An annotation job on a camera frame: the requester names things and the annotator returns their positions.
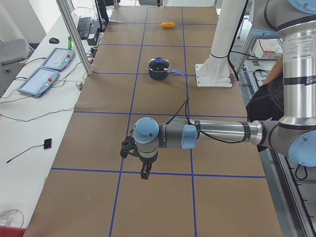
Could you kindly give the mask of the dark blue saucepan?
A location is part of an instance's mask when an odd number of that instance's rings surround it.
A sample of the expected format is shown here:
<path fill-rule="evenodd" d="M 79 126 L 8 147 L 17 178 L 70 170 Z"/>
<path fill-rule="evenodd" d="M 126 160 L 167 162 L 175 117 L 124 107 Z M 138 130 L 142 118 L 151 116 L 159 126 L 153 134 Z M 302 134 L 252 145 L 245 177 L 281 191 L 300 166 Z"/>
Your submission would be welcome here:
<path fill-rule="evenodd" d="M 172 73 L 184 77 L 189 76 L 185 72 L 171 69 L 169 60 L 163 57 L 155 57 L 148 61 L 148 73 L 149 76 L 154 80 L 164 80 L 168 77 L 169 74 Z"/>

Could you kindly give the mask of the yellow corn cob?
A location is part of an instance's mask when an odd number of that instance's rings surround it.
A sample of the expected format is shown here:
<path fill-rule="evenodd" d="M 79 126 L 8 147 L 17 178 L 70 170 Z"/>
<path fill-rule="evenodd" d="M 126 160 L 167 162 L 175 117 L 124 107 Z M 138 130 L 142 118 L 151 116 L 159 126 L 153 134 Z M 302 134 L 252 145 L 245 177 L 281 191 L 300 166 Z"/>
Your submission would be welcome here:
<path fill-rule="evenodd" d="M 161 23 L 161 26 L 164 29 L 173 29 L 175 27 L 175 23 L 173 23 L 173 22 L 163 22 L 163 23 Z"/>

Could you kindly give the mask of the small black square sensor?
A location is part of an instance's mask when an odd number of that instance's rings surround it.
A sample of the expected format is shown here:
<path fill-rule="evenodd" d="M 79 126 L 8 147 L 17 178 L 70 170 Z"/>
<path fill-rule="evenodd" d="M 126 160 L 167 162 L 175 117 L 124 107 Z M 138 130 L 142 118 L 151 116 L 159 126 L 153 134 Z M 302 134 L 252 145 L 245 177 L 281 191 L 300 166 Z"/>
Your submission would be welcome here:
<path fill-rule="evenodd" d="M 48 138 L 44 140 L 43 148 L 45 150 L 50 149 L 52 147 L 52 139 Z"/>

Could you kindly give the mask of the person in black clothes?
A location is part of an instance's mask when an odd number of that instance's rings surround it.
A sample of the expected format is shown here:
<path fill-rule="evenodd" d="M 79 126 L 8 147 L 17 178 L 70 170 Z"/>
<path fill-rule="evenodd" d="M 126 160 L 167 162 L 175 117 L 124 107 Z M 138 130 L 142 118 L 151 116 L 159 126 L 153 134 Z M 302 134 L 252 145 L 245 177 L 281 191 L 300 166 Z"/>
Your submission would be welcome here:
<path fill-rule="evenodd" d="M 284 115 L 283 57 L 281 56 L 246 106 L 247 120 L 276 120 Z"/>

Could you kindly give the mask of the lower teach pendant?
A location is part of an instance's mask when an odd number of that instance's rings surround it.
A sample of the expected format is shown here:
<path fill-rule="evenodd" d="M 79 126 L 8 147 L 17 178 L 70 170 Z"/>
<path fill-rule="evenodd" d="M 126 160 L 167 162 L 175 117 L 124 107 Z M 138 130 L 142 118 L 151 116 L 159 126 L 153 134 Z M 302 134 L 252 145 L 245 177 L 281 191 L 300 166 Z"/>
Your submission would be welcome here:
<path fill-rule="evenodd" d="M 40 98 L 52 87 L 58 77 L 58 71 L 39 67 L 18 87 L 17 91 Z"/>

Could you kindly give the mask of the teach pendant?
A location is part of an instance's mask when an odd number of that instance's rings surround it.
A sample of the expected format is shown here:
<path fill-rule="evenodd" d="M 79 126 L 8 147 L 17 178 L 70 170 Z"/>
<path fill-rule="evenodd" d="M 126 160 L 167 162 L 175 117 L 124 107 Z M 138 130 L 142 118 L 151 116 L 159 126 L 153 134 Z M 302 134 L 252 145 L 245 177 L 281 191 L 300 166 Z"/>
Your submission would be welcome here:
<path fill-rule="evenodd" d="M 61 72 L 67 68 L 74 56 L 74 49 L 56 47 L 51 51 L 41 67 Z"/>
<path fill-rule="evenodd" d="M 40 98 L 52 87 L 58 77 L 58 71 L 39 67 L 18 87 L 17 91 Z"/>

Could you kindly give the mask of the upper teach pendant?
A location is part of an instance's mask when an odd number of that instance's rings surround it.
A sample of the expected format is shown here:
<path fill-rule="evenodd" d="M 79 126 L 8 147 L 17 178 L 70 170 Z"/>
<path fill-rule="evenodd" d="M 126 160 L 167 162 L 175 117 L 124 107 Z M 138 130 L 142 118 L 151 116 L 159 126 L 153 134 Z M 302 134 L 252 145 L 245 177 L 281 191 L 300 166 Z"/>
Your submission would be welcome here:
<path fill-rule="evenodd" d="M 74 49 L 56 47 L 51 51 L 41 67 L 61 72 L 67 68 L 74 56 Z"/>

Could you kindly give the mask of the green bottle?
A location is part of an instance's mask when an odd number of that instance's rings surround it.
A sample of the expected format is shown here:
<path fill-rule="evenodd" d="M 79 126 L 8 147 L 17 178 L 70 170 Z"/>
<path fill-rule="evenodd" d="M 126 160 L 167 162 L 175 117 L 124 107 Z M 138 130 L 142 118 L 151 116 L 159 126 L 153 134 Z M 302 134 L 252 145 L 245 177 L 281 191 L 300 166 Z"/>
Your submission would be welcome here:
<path fill-rule="evenodd" d="M 72 37 L 68 36 L 68 49 L 72 49 Z"/>

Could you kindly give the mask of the black keyboard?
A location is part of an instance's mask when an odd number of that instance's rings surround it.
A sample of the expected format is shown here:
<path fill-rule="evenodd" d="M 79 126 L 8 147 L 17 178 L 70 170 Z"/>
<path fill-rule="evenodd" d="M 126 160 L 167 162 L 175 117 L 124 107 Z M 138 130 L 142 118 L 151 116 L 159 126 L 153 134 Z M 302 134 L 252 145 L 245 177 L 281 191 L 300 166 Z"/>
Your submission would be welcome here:
<path fill-rule="evenodd" d="M 82 17 L 77 24 L 77 31 L 81 40 L 87 39 L 91 24 L 91 17 Z"/>

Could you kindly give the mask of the black computer mouse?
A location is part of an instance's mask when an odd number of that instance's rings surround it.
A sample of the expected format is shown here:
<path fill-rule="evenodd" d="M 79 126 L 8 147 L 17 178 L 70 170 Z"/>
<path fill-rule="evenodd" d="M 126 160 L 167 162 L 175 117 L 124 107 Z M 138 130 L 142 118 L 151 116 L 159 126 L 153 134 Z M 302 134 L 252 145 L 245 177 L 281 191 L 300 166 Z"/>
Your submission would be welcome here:
<path fill-rule="evenodd" d="M 59 39 L 57 39 L 57 38 L 50 38 L 49 39 L 49 43 L 51 43 L 51 44 L 58 44 L 60 41 L 59 41 Z"/>

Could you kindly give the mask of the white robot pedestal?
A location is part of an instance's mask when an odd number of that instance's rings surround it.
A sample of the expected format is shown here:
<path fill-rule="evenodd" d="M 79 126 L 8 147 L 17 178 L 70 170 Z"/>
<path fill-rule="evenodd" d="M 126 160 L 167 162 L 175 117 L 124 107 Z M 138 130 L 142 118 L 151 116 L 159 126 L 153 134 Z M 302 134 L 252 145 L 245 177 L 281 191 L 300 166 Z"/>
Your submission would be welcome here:
<path fill-rule="evenodd" d="M 232 87 L 229 53 L 240 28 L 246 0 L 224 0 L 208 59 L 196 64 L 198 87 Z"/>

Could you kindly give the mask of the aluminium frame post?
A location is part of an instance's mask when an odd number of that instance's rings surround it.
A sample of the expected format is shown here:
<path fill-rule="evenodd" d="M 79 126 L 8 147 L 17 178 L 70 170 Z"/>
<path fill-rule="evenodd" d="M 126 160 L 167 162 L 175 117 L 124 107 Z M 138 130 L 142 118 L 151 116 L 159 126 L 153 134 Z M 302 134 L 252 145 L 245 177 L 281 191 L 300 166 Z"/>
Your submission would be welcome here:
<path fill-rule="evenodd" d="M 75 44 L 75 48 L 77 50 L 77 54 L 79 55 L 80 61 L 83 64 L 86 74 L 89 76 L 92 74 L 92 67 L 87 58 L 86 52 L 84 50 L 83 44 L 81 42 L 81 39 L 77 31 L 77 28 L 73 21 L 70 7 L 65 0 L 56 0 L 56 3 L 63 17 L 66 28 Z"/>

